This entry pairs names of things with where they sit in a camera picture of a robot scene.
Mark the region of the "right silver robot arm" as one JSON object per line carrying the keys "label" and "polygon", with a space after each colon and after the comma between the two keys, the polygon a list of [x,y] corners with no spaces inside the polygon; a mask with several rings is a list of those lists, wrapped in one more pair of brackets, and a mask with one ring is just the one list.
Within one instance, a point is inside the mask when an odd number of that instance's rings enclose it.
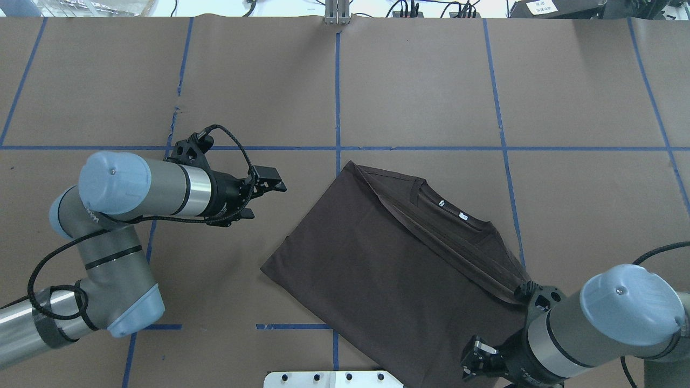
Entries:
{"label": "right silver robot arm", "polygon": [[688,292],[646,268],[623,264],[566,296],[532,281],[514,291],[524,327],[491,347],[480,336],[463,350],[463,381],[504,378],[510,387],[563,387],[614,359],[642,359],[646,387],[688,387]]}

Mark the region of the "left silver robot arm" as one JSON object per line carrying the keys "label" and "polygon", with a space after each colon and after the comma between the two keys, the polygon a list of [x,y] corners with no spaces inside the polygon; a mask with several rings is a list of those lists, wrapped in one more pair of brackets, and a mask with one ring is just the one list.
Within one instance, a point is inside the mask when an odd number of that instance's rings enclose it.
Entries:
{"label": "left silver robot arm", "polygon": [[100,151],[87,159],[77,185],[50,207],[50,224],[76,246],[86,277],[36,290],[42,260],[24,300],[2,307],[2,367],[67,347],[106,330],[136,333],[162,317],[165,306],[146,250],[135,231],[145,218],[172,218],[228,227],[252,219],[250,200],[286,191],[278,170],[249,165],[245,178],[212,170],[205,152],[178,145],[163,161]]}

